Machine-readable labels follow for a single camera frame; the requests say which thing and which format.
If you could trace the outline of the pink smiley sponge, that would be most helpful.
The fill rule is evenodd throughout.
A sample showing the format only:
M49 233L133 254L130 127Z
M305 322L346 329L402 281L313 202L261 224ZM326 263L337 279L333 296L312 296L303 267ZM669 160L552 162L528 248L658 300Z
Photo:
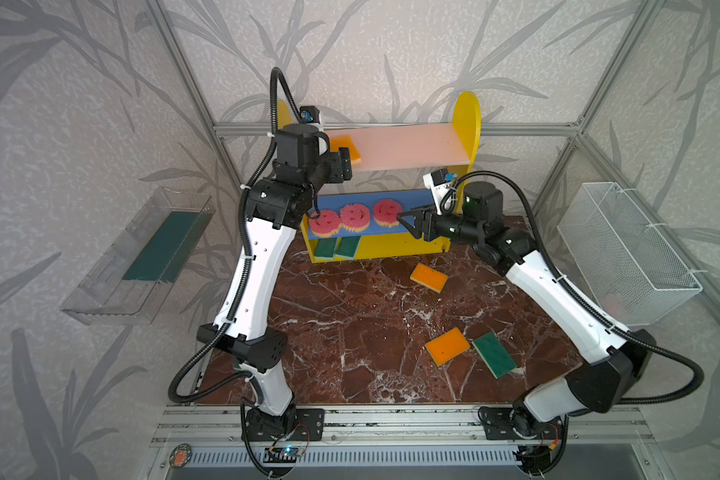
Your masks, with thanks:
M371 224L370 209L363 204L355 203L345 205L339 212L342 228L350 232L363 232Z
M308 225L316 237L329 238L340 232L343 222L336 211L323 209L320 211L320 215L313 214L309 218Z
M398 201L382 199L374 204L373 219L381 227L393 228L399 225L397 216L402 211L402 205Z

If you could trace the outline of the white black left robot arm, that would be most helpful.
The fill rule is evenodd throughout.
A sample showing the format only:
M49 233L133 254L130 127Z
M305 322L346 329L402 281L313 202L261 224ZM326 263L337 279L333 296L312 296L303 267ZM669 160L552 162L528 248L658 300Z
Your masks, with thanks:
M332 150L319 109L297 106L278 67L270 74L269 102L268 149L240 187L241 254L235 274L220 311L206 327L210 339L171 380L168 397L174 403L191 403L245 380L255 391L255 407L282 418L292 408L294 394L282 364L287 336L268 325L277 276L304 217L323 215L318 207L320 189L351 180L353 172L348 149ZM186 375L216 348L226 348L239 369L205 390L180 394Z

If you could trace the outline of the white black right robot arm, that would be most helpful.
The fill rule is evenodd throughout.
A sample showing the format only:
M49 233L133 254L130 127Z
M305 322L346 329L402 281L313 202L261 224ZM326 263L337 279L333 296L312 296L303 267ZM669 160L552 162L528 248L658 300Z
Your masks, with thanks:
M698 390L701 366L656 345L645 330L631 331L593 303L554 264L532 207L522 189L493 171L457 176L445 168L423 177L433 201L398 214L415 238L447 238L472 247L499 275L525 292L568 336L584 362L539 385L515 401L508 416L521 438L533 439L541 426L586 413L606 413L615 405L669 403ZM630 397L652 355L687 367L688 383L669 393Z

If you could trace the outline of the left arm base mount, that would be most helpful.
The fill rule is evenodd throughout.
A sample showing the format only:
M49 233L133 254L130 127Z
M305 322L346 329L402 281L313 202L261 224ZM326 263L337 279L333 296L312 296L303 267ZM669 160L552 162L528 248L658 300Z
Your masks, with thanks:
M274 441L281 437L320 441L324 426L324 409L291 406L282 416L273 416L253 408L245 414L242 437L253 442Z

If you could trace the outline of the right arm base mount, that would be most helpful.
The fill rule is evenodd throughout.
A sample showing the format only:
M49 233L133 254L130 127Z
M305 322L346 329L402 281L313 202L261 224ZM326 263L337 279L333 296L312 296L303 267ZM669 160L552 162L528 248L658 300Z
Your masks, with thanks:
M544 444L557 443L562 437L563 420L560 417L551 422L540 422L525 410L508 406L480 406L477 416L487 440L538 441Z

